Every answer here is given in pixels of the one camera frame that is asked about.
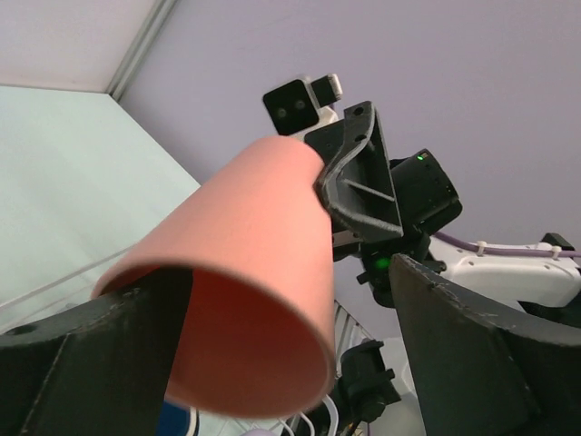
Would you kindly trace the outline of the pink plastic cup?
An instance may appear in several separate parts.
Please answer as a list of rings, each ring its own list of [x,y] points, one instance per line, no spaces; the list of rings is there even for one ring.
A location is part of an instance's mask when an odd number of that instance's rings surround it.
[[[96,284],[101,296],[163,267],[192,276],[170,401],[270,419],[312,409],[331,390],[331,223],[313,189],[322,166],[298,139],[260,139]]]

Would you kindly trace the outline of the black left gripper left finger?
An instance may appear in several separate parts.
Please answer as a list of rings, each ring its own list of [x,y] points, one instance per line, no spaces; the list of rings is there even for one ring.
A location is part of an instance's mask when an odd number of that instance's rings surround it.
[[[153,435],[192,282],[162,268],[2,334],[2,434]]]

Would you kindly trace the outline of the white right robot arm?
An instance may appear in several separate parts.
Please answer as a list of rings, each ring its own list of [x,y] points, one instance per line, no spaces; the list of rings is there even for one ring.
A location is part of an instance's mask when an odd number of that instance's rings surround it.
[[[404,254],[489,299],[579,325],[579,252],[557,233],[531,245],[465,243],[444,234],[462,212],[456,188],[428,150],[389,158],[373,104],[329,113],[301,139],[324,162],[315,189],[331,216],[334,258],[361,261],[357,280],[377,304],[393,306],[389,267]]]

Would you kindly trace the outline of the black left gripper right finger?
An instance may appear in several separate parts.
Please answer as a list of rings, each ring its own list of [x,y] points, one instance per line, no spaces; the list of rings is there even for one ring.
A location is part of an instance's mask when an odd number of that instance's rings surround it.
[[[428,435],[579,434],[579,329],[490,300],[404,255],[389,278]]]

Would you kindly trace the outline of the blue ceramic mug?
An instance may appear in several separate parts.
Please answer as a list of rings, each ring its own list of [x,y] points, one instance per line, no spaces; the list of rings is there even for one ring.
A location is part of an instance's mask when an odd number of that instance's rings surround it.
[[[165,401],[155,431],[155,436],[197,436],[199,412]]]

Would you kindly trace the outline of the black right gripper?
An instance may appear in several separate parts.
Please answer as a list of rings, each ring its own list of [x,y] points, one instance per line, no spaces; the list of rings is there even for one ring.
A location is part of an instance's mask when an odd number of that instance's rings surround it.
[[[396,254],[435,267],[430,238],[462,211],[458,191],[435,157],[422,149],[388,157],[379,114],[370,101],[307,134],[324,162],[314,189],[331,219],[333,258],[358,257],[375,302],[392,308],[389,266]]]

